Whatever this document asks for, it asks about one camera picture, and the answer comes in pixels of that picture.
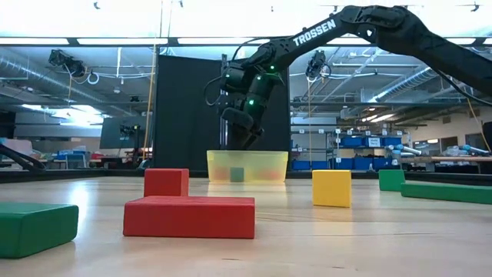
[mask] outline green rectangular block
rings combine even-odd
[[[379,171],[379,189],[385,192],[399,192],[405,182],[405,173],[401,169],[381,169]]]
[[[0,258],[18,259],[77,236],[78,206],[0,202]]]
[[[492,187],[478,185],[406,182],[401,185],[401,195],[422,199],[492,204]]]

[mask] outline wooden table surface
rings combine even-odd
[[[402,198],[353,181],[353,208],[311,205],[311,180],[209,185],[191,195],[254,196],[254,240],[125,238],[123,205],[142,178],[0,185],[0,201],[72,203],[79,233],[66,245],[1,260],[1,277],[490,276],[492,205]]]

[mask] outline yellow block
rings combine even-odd
[[[350,170],[313,170],[313,205],[351,207]]]

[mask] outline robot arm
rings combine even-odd
[[[395,54],[414,56],[432,69],[492,95],[492,61],[430,32],[406,8],[351,5],[296,35],[261,45],[242,63],[229,64],[221,88],[236,99],[220,111],[231,125],[229,148],[247,149],[262,134],[261,117],[271,90],[283,83],[279,72],[297,57],[345,34]]]

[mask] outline translucent plastic bin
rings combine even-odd
[[[287,152],[207,151],[210,182],[284,182]]]

